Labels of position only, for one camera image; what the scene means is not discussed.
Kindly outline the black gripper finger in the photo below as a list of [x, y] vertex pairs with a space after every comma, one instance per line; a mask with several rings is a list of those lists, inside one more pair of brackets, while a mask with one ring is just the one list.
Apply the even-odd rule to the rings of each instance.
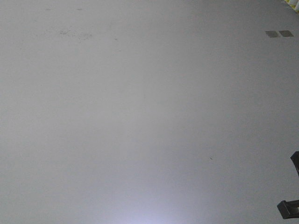
[[294, 152], [290, 159], [296, 168], [297, 174], [299, 175], [299, 151]]
[[299, 201], [281, 201], [277, 208], [283, 219], [299, 218]]

